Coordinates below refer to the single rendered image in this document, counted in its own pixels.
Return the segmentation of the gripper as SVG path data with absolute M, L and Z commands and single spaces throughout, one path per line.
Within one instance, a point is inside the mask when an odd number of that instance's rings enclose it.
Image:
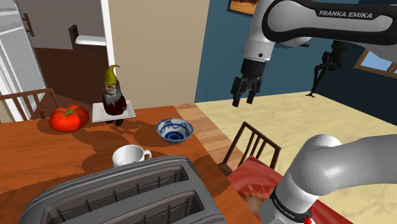
M 246 80 L 256 80 L 256 83 L 251 83 L 248 90 L 247 103 L 252 104 L 254 97 L 261 89 L 263 80 L 263 72 L 266 66 L 265 61 L 256 61 L 251 59 L 244 59 L 240 72 L 242 77 L 235 77 L 230 93 L 233 95 L 232 105 L 236 108 L 239 106 L 240 98 L 245 92 Z

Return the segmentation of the wood framed window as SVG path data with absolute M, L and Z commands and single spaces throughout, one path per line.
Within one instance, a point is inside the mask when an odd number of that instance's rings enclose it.
M 360 55 L 354 68 L 397 79 L 397 63 L 382 59 L 367 49 Z

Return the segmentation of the red tomato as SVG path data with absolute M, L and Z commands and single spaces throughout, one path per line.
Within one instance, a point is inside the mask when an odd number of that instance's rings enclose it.
M 74 132 L 83 128 L 89 120 L 88 112 L 77 105 L 55 109 L 49 119 L 50 127 L 57 132 Z

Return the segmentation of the garden gnome figure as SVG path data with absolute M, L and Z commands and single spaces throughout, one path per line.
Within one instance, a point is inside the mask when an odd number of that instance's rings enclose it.
M 108 115 L 122 115 L 127 110 L 127 102 L 122 94 L 120 82 L 114 73 L 114 68 L 118 65 L 111 65 L 107 68 L 104 75 L 102 86 L 102 103 Z

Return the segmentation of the blue and white bowl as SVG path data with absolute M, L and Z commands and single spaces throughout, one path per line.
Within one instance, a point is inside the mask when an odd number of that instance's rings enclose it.
M 166 118 L 156 126 L 157 134 L 169 144 L 185 142 L 193 134 L 191 123 L 180 118 Z

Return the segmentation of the framed wall picture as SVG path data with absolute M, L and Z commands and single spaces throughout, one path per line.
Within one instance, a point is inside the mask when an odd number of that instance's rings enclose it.
M 253 15 L 260 0 L 229 0 L 228 11 Z

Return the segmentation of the dark brown wooden chair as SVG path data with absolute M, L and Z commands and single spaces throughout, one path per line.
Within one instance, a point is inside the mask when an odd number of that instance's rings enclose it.
M 257 130 L 256 128 L 254 128 L 252 125 L 248 124 L 247 122 L 243 122 L 242 125 L 240 126 L 240 129 L 238 131 L 238 133 L 236 134 L 235 138 L 232 141 L 231 146 L 229 147 L 223 161 L 221 163 L 218 164 L 219 169 L 222 171 L 222 173 L 228 177 L 231 173 L 233 173 L 233 170 L 227 165 L 243 131 L 245 129 L 249 129 L 251 131 L 251 135 L 248 141 L 248 144 L 246 146 L 246 149 L 243 153 L 243 156 L 241 157 L 238 167 L 245 161 L 245 159 L 247 157 L 251 157 L 254 155 L 254 153 L 256 153 L 255 158 L 259 159 L 259 157 L 261 156 L 264 147 L 268 144 L 270 145 L 273 149 L 274 149 L 274 154 L 272 156 L 272 160 L 270 163 L 270 168 L 271 169 L 275 169 L 278 158 L 279 158 L 279 154 L 281 151 L 281 147 L 276 144 L 275 142 L 273 142 L 272 140 L 270 140 L 267 136 L 265 136 L 264 134 L 262 134 L 259 130 Z
M 8 95 L 1 95 L 0 96 L 0 101 L 5 101 L 7 99 L 12 99 L 14 104 L 17 107 L 18 112 L 20 113 L 22 120 L 23 121 L 28 121 L 28 120 L 36 120 L 38 119 L 38 117 L 35 114 L 35 111 L 38 110 L 38 115 L 40 116 L 41 119 L 45 119 L 46 116 L 44 114 L 43 108 L 41 106 L 41 102 L 39 100 L 38 95 L 39 94 L 43 94 L 43 93 L 49 93 L 52 97 L 52 99 L 54 100 L 57 108 L 61 108 L 61 103 L 57 97 L 57 95 L 55 94 L 53 88 L 44 88 L 44 89 L 39 89 L 39 90 L 31 90 L 31 91 L 26 91 L 26 92 L 21 92 L 21 93 L 15 93 L 15 94 L 8 94 Z M 35 105 L 36 105 L 36 109 L 34 109 L 31 105 L 31 102 L 28 98 L 28 96 L 31 95 L 33 96 Z M 29 114 L 30 114 L 30 118 L 27 117 L 27 115 L 25 114 L 25 112 L 22 109 L 22 103 L 19 102 L 19 98 L 23 99 L 23 102 L 25 103 Z

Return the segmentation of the white door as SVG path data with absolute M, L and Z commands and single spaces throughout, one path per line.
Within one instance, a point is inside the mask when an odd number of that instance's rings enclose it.
M 0 0 L 0 96 L 44 88 L 17 0 Z

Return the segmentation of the white square plate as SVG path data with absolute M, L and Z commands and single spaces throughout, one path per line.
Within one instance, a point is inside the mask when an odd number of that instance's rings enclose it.
M 104 109 L 104 105 L 101 102 L 92 104 L 92 123 L 97 122 L 106 122 L 110 120 L 119 120 L 126 118 L 135 118 L 136 113 L 132 107 L 132 103 L 130 101 L 126 101 L 127 109 L 120 115 L 109 115 L 106 113 Z

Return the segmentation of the brown bed with white mattress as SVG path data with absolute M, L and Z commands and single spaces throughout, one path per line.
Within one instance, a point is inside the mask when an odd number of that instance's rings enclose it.
M 72 25 L 68 28 L 71 45 L 74 56 L 79 58 L 79 51 L 81 48 L 91 49 L 92 46 L 100 46 L 106 48 L 106 38 L 99 36 L 80 35 L 77 25 Z

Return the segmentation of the dark standing sculpture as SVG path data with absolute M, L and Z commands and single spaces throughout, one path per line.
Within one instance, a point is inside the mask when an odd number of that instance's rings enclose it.
M 314 68 L 314 82 L 311 91 L 307 96 L 314 97 L 316 88 L 322 80 L 327 71 L 335 71 L 342 67 L 342 54 L 346 50 L 346 46 L 341 41 L 333 41 L 331 45 L 331 52 L 324 52 L 322 56 L 322 63 Z

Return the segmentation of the white mug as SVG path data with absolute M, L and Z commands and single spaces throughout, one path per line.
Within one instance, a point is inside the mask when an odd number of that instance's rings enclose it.
M 129 144 L 118 148 L 112 155 L 113 167 L 140 162 L 145 160 L 145 156 L 151 159 L 150 150 L 144 150 L 142 147 Z

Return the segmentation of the grey two-slot toaster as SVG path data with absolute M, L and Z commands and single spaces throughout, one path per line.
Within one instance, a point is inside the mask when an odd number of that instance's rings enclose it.
M 61 183 L 18 224 L 227 224 L 193 163 L 164 156 Z

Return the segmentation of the wooden dining table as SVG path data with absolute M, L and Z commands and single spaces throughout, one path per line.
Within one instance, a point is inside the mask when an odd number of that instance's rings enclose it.
M 48 120 L 0 124 L 0 224 L 17 224 L 25 206 L 41 192 L 65 181 L 112 168 L 113 152 L 136 144 L 153 157 L 189 158 L 228 224 L 260 224 L 196 136 L 169 145 L 156 132 L 165 118 L 178 118 L 173 106 L 136 110 L 121 127 L 88 123 L 59 133 Z

